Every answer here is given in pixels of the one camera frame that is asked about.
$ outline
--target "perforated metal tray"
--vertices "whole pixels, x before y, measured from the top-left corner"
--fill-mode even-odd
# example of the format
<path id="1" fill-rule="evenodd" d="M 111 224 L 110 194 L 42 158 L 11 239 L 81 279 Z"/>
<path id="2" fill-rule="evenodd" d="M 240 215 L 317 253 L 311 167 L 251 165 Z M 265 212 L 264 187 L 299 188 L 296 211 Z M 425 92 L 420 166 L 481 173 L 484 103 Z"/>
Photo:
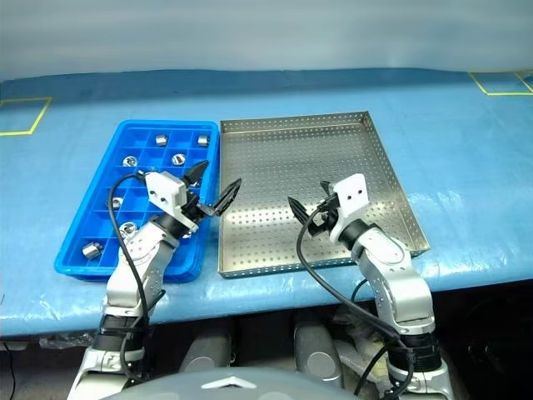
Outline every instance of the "perforated metal tray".
<path id="1" fill-rule="evenodd" d="M 368 112 L 221 122 L 221 187 L 242 178 L 236 201 L 220 225 L 219 273 L 226 278 L 300 269 L 301 225 L 287 196 L 310 213 L 325 197 L 321 180 L 364 173 L 377 223 L 417 255 L 429 244 L 413 215 Z M 316 267 L 350 263 L 326 234 L 304 242 Z"/>

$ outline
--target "white wall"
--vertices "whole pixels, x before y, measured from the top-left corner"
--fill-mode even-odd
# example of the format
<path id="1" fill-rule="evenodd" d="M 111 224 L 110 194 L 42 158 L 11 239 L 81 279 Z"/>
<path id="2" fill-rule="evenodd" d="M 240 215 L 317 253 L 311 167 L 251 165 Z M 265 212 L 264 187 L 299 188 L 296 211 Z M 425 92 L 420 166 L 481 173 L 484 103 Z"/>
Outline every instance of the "white wall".
<path id="1" fill-rule="evenodd" d="M 0 81 L 60 73 L 533 67 L 533 0 L 0 0 Z"/>

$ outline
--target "metal nut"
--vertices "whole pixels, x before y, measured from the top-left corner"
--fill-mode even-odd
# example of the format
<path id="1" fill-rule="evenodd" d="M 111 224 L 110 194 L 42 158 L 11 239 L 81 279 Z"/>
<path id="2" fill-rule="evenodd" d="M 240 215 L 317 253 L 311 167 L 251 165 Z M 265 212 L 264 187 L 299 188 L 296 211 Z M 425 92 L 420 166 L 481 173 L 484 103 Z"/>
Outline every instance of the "metal nut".
<path id="1" fill-rule="evenodd" d="M 209 137 L 208 136 L 199 136 L 198 137 L 198 146 L 201 148 L 206 148 L 209 146 Z"/>
<path id="2" fill-rule="evenodd" d="M 156 145 L 164 147 L 168 143 L 168 136 L 167 135 L 157 135 L 156 136 Z"/>
<path id="3" fill-rule="evenodd" d="M 120 232 L 120 236 L 125 239 L 137 231 L 137 224 L 132 221 L 127 221 L 118 228 L 118 231 Z"/>
<path id="4" fill-rule="evenodd" d="M 123 201 L 124 201 L 124 199 L 122 197 L 113 198 L 113 200 L 112 200 L 112 208 L 113 208 L 113 210 L 118 210 L 121 207 Z"/>
<path id="5" fill-rule="evenodd" d="M 87 259 L 92 260 L 93 258 L 96 258 L 101 255 L 102 250 L 103 246 L 100 243 L 90 242 L 89 244 L 83 246 L 82 253 Z"/>
<path id="6" fill-rule="evenodd" d="M 134 156 L 127 156 L 122 160 L 122 166 L 123 167 L 136 167 L 137 166 L 137 158 Z"/>
<path id="7" fill-rule="evenodd" d="M 172 156 L 172 164 L 176 165 L 177 167 L 180 167 L 185 163 L 185 154 L 174 154 Z"/>

